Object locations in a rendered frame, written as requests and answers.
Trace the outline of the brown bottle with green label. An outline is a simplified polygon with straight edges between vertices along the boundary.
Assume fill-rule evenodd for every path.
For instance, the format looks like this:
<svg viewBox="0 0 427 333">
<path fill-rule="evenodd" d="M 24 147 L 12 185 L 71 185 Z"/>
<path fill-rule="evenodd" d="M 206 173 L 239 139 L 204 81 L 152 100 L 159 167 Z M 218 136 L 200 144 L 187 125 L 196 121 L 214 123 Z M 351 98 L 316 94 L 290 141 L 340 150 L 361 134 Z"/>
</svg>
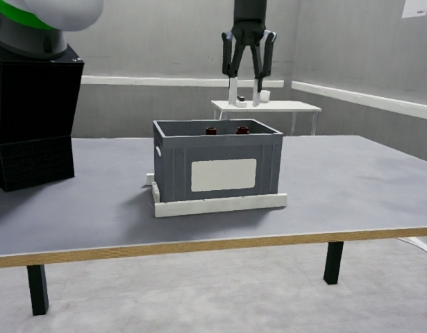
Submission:
<svg viewBox="0 0 427 333">
<path fill-rule="evenodd" d="M 236 135 L 248 135 L 249 131 L 247 127 L 238 127 L 236 130 Z"/>
</svg>

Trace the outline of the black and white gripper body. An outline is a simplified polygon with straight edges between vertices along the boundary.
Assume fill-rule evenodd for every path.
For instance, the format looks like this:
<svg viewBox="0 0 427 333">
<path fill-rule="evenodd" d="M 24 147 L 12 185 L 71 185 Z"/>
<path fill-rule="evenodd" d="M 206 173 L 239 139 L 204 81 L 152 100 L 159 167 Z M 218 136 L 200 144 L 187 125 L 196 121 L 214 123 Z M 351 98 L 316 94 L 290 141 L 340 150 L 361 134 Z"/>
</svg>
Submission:
<svg viewBox="0 0 427 333">
<path fill-rule="evenodd" d="M 237 40 L 237 33 L 243 30 L 241 46 L 250 46 L 248 31 L 254 32 L 256 45 L 264 36 L 267 0 L 234 0 L 232 34 Z"/>
</svg>

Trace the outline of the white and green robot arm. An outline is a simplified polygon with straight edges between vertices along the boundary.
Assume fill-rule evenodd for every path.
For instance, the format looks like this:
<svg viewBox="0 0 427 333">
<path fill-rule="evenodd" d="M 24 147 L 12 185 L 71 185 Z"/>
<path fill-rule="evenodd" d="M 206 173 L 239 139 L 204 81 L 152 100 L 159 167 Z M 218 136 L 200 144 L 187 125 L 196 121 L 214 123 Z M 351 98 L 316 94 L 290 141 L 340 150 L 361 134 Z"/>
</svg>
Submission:
<svg viewBox="0 0 427 333">
<path fill-rule="evenodd" d="M 19 55 L 54 59 L 65 55 L 63 31 L 89 28 L 105 0 L 0 0 L 0 46 Z"/>
</svg>

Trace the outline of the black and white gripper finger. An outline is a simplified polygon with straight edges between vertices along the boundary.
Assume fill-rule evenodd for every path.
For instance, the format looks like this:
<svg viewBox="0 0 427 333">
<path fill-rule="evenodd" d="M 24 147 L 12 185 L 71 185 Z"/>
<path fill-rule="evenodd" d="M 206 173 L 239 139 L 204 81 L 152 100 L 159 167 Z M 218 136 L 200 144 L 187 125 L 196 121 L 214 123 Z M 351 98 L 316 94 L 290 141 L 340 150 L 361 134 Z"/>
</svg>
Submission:
<svg viewBox="0 0 427 333">
<path fill-rule="evenodd" d="M 243 51 L 245 46 L 241 46 L 242 38 L 244 31 L 239 30 L 237 33 L 237 40 L 235 43 L 235 52 L 233 55 L 233 60 L 231 62 L 232 56 L 232 39 L 233 34 L 232 30 L 221 34 L 223 40 L 223 65 L 222 73 L 229 77 L 229 104 L 236 104 L 237 99 L 237 78 L 238 69 L 242 59 Z"/>
<path fill-rule="evenodd" d="M 260 106 L 260 93 L 262 91 L 262 80 L 271 75 L 271 62 L 273 55 L 274 41 L 277 34 L 265 30 L 265 52 L 262 68 L 262 60 L 260 55 L 260 43 L 256 45 L 254 32 L 248 31 L 249 44 L 252 52 L 253 67 L 255 73 L 254 85 L 253 85 L 253 104 L 252 107 Z"/>
</svg>

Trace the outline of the grey plastic crate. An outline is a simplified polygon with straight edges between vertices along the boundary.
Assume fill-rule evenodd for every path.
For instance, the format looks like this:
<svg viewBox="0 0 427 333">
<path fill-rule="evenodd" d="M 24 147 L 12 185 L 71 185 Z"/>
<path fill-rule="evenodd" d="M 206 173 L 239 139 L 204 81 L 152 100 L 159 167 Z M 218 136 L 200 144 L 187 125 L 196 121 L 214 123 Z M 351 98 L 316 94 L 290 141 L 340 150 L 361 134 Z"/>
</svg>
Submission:
<svg viewBox="0 0 427 333">
<path fill-rule="evenodd" d="M 282 145 L 283 133 L 254 119 L 153 121 L 160 203 L 277 194 Z"/>
</svg>

